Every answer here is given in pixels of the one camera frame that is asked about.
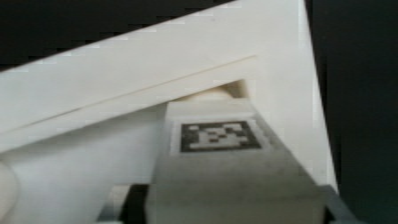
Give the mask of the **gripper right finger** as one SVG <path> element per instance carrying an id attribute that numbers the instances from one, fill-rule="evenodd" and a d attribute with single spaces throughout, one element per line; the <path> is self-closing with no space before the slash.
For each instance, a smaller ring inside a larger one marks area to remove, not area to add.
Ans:
<path id="1" fill-rule="evenodd" d="M 334 187 L 321 185 L 320 189 L 325 194 L 323 224 L 368 224 L 357 219 Z"/>

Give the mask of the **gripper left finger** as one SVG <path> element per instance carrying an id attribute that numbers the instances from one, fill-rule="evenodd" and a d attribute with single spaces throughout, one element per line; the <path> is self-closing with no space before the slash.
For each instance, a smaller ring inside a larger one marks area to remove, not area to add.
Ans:
<path id="1" fill-rule="evenodd" d="M 122 184 L 110 189 L 96 224 L 147 224 L 147 184 Z"/>

